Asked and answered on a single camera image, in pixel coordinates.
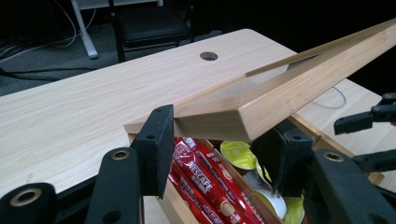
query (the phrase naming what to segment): black chair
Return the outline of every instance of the black chair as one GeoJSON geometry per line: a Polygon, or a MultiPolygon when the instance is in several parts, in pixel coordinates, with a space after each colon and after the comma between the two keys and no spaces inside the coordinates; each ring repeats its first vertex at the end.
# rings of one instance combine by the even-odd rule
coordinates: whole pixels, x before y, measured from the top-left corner
{"type": "Polygon", "coordinates": [[[173,7],[158,6],[159,3],[117,6],[114,0],[108,0],[108,3],[119,63],[126,61],[125,52],[136,48],[170,44],[178,47],[185,39],[193,42],[190,27],[173,7]]]}

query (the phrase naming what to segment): clamp jaw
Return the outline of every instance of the clamp jaw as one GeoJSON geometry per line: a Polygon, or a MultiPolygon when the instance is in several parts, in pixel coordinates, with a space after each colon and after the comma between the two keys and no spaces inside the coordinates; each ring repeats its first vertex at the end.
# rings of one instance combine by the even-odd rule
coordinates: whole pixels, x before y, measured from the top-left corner
{"type": "Polygon", "coordinates": [[[396,92],[385,93],[369,112],[340,118],[334,123],[335,134],[354,133],[370,129],[373,122],[396,122],[396,92]]]}

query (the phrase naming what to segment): yellow lid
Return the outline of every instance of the yellow lid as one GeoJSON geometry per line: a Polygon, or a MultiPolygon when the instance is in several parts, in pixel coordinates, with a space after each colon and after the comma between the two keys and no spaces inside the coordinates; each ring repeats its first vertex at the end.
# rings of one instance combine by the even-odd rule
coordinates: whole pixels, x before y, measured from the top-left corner
{"type": "Polygon", "coordinates": [[[250,145],[245,142],[224,141],[220,145],[224,158],[235,167],[244,170],[256,168],[256,156],[251,152],[250,145]]]}

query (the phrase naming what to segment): red packaging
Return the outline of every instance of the red packaging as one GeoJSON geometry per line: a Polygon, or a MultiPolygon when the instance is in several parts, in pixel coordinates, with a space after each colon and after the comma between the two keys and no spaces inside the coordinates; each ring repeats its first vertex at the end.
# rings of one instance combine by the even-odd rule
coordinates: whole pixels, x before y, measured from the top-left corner
{"type": "Polygon", "coordinates": [[[178,180],[180,186],[185,190],[185,192],[190,195],[190,197],[195,201],[195,203],[205,212],[209,219],[213,223],[223,224],[224,221],[219,216],[218,212],[213,208],[213,206],[207,201],[205,196],[201,193],[198,188],[186,177],[186,175],[181,171],[177,164],[172,162],[172,172],[175,175],[175,179],[178,180]]]}
{"type": "Polygon", "coordinates": [[[237,203],[228,200],[227,193],[219,181],[180,138],[176,138],[174,160],[187,178],[191,179],[205,195],[205,198],[209,200],[224,221],[233,224],[253,223],[237,203]]]}
{"type": "Polygon", "coordinates": [[[264,223],[260,214],[249,201],[245,193],[234,182],[233,177],[221,163],[219,158],[206,145],[200,144],[192,138],[183,138],[183,141],[194,151],[194,153],[205,163],[209,170],[215,175],[231,200],[238,203],[245,211],[247,217],[255,223],[264,223]]]}
{"type": "Polygon", "coordinates": [[[187,194],[187,192],[178,184],[175,174],[171,171],[168,179],[172,182],[173,186],[177,190],[178,194],[183,199],[184,203],[190,208],[192,214],[201,224],[213,224],[213,222],[206,216],[203,210],[195,203],[195,201],[187,194]]]}

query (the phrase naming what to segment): wooden tabletop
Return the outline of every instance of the wooden tabletop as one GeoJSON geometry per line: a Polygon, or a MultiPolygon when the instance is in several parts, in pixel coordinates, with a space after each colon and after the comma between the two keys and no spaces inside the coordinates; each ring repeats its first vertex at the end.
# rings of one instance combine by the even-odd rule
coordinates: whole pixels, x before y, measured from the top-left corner
{"type": "MultiPolygon", "coordinates": [[[[57,192],[68,189],[96,175],[106,152],[129,146],[125,123],[293,54],[263,35],[240,30],[3,96],[0,197],[33,182],[51,183],[57,192]],[[200,54],[206,51],[219,58],[203,60],[200,54]]],[[[339,85],[347,106],[326,110],[308,105],[298,113],[330,134],[338,117],[365,111],[380,98],[354,83],[346,84],[339,85]]],[[[329,94],[324,102],[318,101],[326,105],[338,99],[337,94],[329,94]]],[[[367,132],[334,138],[353,150],[359,148],[356,154],[396,148],[394,127],[376,124],[367,132]]],[[[387,180],[390,189],[395,185],[387,180]]]]}

